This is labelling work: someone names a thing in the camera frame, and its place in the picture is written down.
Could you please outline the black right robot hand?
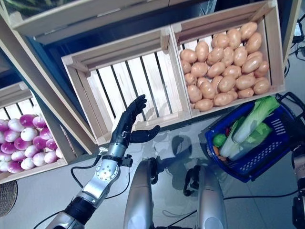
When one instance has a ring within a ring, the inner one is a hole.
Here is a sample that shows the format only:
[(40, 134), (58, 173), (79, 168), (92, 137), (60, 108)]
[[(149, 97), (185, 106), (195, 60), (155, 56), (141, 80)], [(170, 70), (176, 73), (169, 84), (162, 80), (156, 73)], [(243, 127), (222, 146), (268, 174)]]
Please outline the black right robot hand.
[(295, 151), (299, 147), (305, 146), (305, 128), (296, 119), (291, 119), (289, 115), (282, 115), (282, 122), (289, 136), (289, 147)]

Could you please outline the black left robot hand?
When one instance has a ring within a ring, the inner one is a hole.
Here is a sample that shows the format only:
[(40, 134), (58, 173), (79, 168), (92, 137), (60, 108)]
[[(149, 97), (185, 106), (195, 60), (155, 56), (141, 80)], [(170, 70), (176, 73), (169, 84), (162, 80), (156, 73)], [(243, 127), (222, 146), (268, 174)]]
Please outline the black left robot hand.
[(142, 94), (130, 103), (128, 108), (122, 113), (112, 133), (111, 144), (118, 143), (128, 147), (129, 143), (145, 143), (155, 138), (160, 131), (159, 125), (156, 125), (150, 130), (137, 130), (132, 132), (136, 117), (142, 113), (142, 110), (146, 107), (146, 102), (145, 95)]

